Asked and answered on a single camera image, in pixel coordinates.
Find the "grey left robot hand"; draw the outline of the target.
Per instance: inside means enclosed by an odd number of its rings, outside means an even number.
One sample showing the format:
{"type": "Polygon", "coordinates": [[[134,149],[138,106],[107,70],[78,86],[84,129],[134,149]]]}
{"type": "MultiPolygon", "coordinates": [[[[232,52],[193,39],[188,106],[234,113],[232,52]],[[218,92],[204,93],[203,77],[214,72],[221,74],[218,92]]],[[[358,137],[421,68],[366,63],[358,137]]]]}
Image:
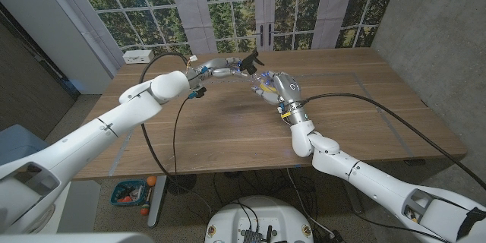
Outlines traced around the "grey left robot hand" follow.
{"type": "Polygon", "coordinates": [[[243,72],[239,65],[240,58],[214,58],[197,67],[190,67],[186,77],[190,87],[197,86],[210,77],[248,77],[249,74],[243,72]]]}

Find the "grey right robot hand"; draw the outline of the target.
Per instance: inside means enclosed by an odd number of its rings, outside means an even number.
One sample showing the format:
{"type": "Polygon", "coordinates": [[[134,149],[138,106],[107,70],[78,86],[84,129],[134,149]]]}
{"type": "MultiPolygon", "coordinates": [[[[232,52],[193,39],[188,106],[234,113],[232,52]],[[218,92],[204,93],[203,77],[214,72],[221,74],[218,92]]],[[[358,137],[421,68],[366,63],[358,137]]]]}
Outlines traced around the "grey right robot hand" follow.
{"type": "Polygon", "coordinates": [[[276,106],[281,119],[289,125],[309,120],[295,78],[285,72],[266,71],[251,76],[251,89],[270,105],[276,106]]]}

